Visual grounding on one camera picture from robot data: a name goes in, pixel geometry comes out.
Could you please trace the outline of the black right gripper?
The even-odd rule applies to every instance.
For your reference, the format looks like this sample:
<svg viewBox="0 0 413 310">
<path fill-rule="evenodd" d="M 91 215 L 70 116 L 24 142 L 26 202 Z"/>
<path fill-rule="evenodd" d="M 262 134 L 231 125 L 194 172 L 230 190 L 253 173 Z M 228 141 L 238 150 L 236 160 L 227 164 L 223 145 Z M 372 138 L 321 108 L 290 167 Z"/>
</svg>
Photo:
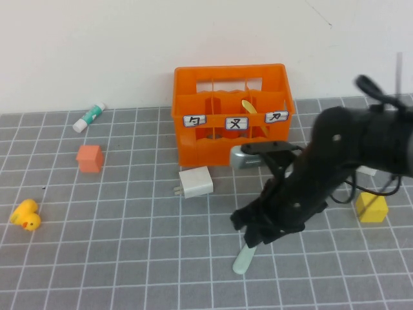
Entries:
<svg viewBox="0 0 413 310">
<path fill-rule="evenodd" d="M 258 198 L 234 211 L 234 229 L 245 229 L 249 249 L 299 233 L 305 222 L 327 206 L 328 174 L 279 174 L 269 178 Z"/>
</svg>

